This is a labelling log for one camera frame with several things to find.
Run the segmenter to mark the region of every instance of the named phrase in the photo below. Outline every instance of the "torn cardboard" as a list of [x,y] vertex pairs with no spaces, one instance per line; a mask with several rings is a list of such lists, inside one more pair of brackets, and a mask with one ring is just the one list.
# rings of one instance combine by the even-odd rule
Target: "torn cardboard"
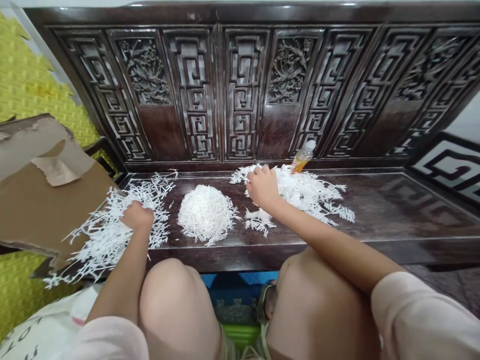
[[48,114],[0,124],[0,133],[8,135],[0,141],[0,244],[52,257],[58,271],[88,238],[62,240],[115,184]]

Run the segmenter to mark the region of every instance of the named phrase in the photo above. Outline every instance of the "pile of shredded paper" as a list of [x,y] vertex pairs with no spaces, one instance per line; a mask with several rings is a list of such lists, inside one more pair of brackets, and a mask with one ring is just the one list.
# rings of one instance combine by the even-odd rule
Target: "pile of shredded paper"
[[[256,167],[261,168],[262,165],[254,164],[238,168],[232,174],[230,183],[246,184],[247,174]],[[345,192],[345,185],[333,185],[318,179],[318,175],[311,172],[292,172],[293,167],[293,165],[275,167],[278,193],[282,198],[294,207],[332,226],[338,225],[327,217],[329,215],[338,215],[341,219],[351,223],[355,222],[355,213],[352,210],[334,203],[334,201],[343,199],[341,192]],[[249,196],[248,190],[245,190],[245,195]],[[246,209],[245,219],[247,229],[263,232],[264,237],[267,237],[268,228],[275,227],[271,221],[272,217],[262,208],[254,212]]]
[[132,236],[132,230],[120,221],[120,217],[132,201],[143,203],[144,208],[153,210],[155,222],[150,233],[149,249],[158,249],[168,239],[169,231],[166,222],[169,212],[164,209],[163,199],[175,185],[172,179],[178,176],[176,170],[167,175],[155,174],[151,179],[132,183],[127,190],[110,188],[105,203],[100,209],[90,214],[87,221],[72,231],[63,241],[72,243],[80,234],[89,236],[82,249],[74,252],[71,265],[79,263],[80,268],[75,276],[55,274],[43,281],[50,289],[60,281],[72,283],[85,276],[97,281],[102,273],[111,270],[120,260]]
[[181,231],[195,242],[211,246],[227,237],[234,219],[241,220],[232,200],[212,186],[198,185],[185,195],[178,212]]

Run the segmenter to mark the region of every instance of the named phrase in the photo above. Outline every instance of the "hand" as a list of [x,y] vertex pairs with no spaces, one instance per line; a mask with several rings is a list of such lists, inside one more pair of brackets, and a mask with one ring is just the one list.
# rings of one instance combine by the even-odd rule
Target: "hand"
[[246,183],[246,189],[251,199],[268,212],[267,208],[280,199],[275,169],[270,170],[268,165],[262,168],[256,167],[253,172],[246,175],[246,178],[249,180]]
[[150,231],[154,225],[154,211],[144,208],[140,201],[134,200],[126,207],[120,221],[132,230],[144,228]]

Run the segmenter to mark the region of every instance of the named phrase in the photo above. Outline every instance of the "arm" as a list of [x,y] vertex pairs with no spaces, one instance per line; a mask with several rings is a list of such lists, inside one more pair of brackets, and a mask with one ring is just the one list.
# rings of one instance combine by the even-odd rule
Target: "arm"
[[94,319],[115,316],[139,323],[140,290],[145,277],[150,231],[154,223],[152,209],[133,201],[123,212],[120,221],[133,230],[130,242],[118,264],[105,281],[85,323]]
[[302,238],[321,258],[357,288],[371,294],[386,275],[404,269],[357,239],[317,220],[279,196],[275,170],[265,165],[247,175],[251,199]]

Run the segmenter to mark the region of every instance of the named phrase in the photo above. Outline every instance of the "carved wooden backrest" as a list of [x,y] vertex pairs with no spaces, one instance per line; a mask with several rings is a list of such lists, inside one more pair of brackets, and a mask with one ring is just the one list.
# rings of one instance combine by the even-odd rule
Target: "carved wooden backrest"
[[[161,9],[150,10],[166,17]],[[425,14],[414,24],[383,23],[380,15],[276,24],[272,11],[268,21],[247,24],[152,25],[128,8],[128,21],[138,19],[124,25],[117,10],[103,9],[101,21],[88,18],[93,11],[80,20],[27,13],[130,171],[288,162],[308,140],[317,142],[314,167],[401,166],[479,88],[477,22],[431,22]]]

